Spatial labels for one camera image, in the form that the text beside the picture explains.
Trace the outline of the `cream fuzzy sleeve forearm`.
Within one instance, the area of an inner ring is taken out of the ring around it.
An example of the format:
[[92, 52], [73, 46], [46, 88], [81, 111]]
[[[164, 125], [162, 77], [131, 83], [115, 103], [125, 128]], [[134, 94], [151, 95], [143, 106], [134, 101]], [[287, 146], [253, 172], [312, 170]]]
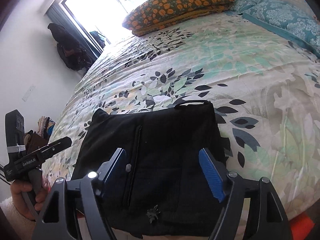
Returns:
[[20, 239], [31, 239], [35, 222], [25, 218], [14, 206], [12, 197], [1, 202], [1, 211], [12, 230]]

